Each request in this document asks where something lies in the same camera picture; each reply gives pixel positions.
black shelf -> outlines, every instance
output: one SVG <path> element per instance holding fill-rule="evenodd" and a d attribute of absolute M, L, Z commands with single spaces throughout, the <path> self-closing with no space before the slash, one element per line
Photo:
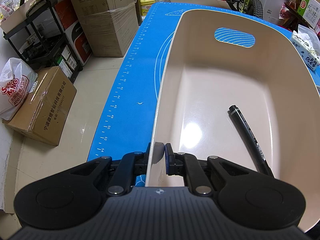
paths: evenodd
<path fill-rule="evenodd" d="M 45 43 L 45 39 L 43 39 L 40 35 L 40 33 L 38 32 L 37 28 L 35 27 L 33 21 L 38 17 L 40 16 L 44 11 L 46 10 L 50 10 L 51 14 L 52 14 L 52 17 L 60 31 L 60 36 L 61 38 L 58 39 L 57 43 L 53 46 L 52 49 L 50 49 L 48 47 L 48 45 Z M 25 61 L 28 65 L 34 65 L 34 64 L 46 64 L 47 62 L 52 62 L 54 63 L 55 65 L 58 66 L 58 63 L 56 62 L 55 60 L 55 54 L 58 52 L 59 48 L 65 43 L 73 58 L 75 59 L 76 63 L 77 63 L 77 66 L 76 68 L 73 70 L 73 73 L 71 75 L 71 77 L 69 78 L 71 80 L 71 82 L 73 83 L 75 80 L 76 80 L 76 77 L 78 76 L 78 72 L 79 71 L 82 71 L 83 67 L 76 55 L 76 53 L 74 52 L 73 48 L 71 47 L 67 37 L 66 37 L 66 34 L 64 33 L 62 27 L 60 26 L 60 23 L 53 11 L 53 8 L 51 6 L 51 2 L 49 0 L 40 0 L 38 2 L 36 2 L 26 13 L 26 19 L 18 24 L 16 27 L 14 27 L 11 31 L 9 31 L 8 33 L 5 33 L 3 32 L 4 34 L 4 38 L 10 43 L 10 45 L 12 46 L 12 48 L 15 50 L 15 52 L 18 54 L 18 56 L 23 60 Z M 15 35 L 16 33 L 18 33 L 19 31 L 21 31 L 22 29 L 25 29 L 27 31 L 27 33 L 29 35 L 31 35 L 29 29 L 28 29 L 28 25 L 30 25 L 32 27 L 32 29 L 34 30 L 35 34 L 37 35 L 41 45 L 43 46 L 44 48 L 44 52 L 45 52 L 45 55 L 44 56 L 40 56 L 40 57 L 35 57 L 35 58 L 31 58 L 31 59 L 25 59 L 21 53 L 19 52 L 19 50 L 15 47 L 15 45 L 12 43 L 11 41 L 11 37 L 13 35 Z M 39 69 L 39 66 L 30 66 L 32 69 L 34 70 L 37 70 Z"/>

white triangle print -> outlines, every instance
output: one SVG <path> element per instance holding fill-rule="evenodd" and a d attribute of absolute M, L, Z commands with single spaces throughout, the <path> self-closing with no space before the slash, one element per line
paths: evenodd
<path fill-rule="evenodd" d="M 178 10 L 178 11 L 174 11 L 171 13 L 166 13 L 165 15 L 170 15 L 170 16 L 181 16 L 184 12 L 186 12 L 187 10 L 182 9 L 182 10 Z"/>

bin handle cutout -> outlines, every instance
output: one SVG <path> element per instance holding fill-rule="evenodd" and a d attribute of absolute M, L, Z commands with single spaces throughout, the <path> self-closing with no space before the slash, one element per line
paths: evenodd
<path fill-rule="evenodd" d="M 217 41 L 227 42 L 250 48 L 255 43 L 255 38 L 249 33 L 236 31 L 228 28 L 218 28 L 214 32 L 214 37 Z"/>

blue mat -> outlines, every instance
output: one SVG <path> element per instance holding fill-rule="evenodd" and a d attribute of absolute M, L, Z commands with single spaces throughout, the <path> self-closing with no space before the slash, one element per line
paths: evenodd
<path fill-rule="evenodd" d="M 153 121 L 165 59 L 174 30 L 181 15 L 191 9 L 208 9 L 248 17 L 264 23 L 287 38 L 291 32 L 272 23 L 239 12 L 184 3 L 156 3 L 140 26 L 110 91 L 93 138 L 88 161 L 109 155 L 121 159 L 129 152 L 147 149 L 151 141 Z M 221 41 L 251 46 L 251 35 L 220 28 L 215 37 Z M 320 68 L 310 73 L 320 85 Z M 144 176 L 137 178 L 144 185 Z"/>

yellow detergent bottle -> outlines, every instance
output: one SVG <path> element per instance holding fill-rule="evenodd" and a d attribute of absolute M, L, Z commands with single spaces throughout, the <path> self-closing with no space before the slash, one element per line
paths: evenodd
<path fill-rule="evenodd" d="M 149 9 L 151 8 L 151 5 L 154 4 L 156 0 L 140 0 L 141 5 L 141 15 L 146 16 Z"/>

